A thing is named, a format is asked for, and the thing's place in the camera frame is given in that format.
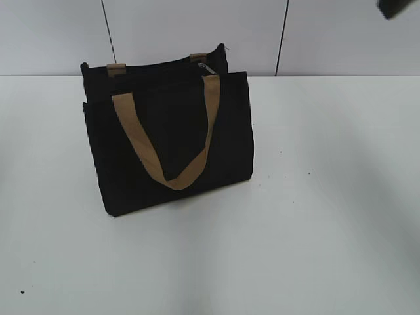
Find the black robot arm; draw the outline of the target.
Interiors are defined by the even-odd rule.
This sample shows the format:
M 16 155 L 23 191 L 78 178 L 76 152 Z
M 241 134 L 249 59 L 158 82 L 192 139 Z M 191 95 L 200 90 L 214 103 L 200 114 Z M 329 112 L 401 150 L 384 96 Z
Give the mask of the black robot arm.
M 386 20 L 391 20 L 417 0 L 377 0 L 377 8 Z

